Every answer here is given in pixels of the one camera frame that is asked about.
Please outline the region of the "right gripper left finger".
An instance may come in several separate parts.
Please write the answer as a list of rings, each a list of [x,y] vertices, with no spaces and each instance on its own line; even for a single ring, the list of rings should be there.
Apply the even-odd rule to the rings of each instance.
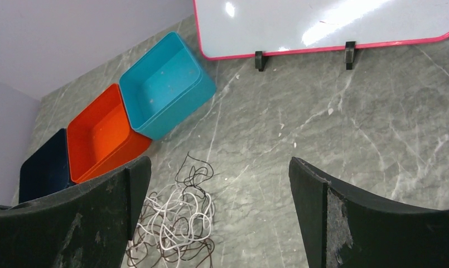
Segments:
[[[0,205],[0,267],[120,267],[151,167],[141,156],[57,193]]]

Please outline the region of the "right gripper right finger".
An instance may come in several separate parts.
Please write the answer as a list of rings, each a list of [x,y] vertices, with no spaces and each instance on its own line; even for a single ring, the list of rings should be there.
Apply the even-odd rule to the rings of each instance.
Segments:
[[[309,267],[449,267],[449,209],[381,197],[297,157],[289,181]]]

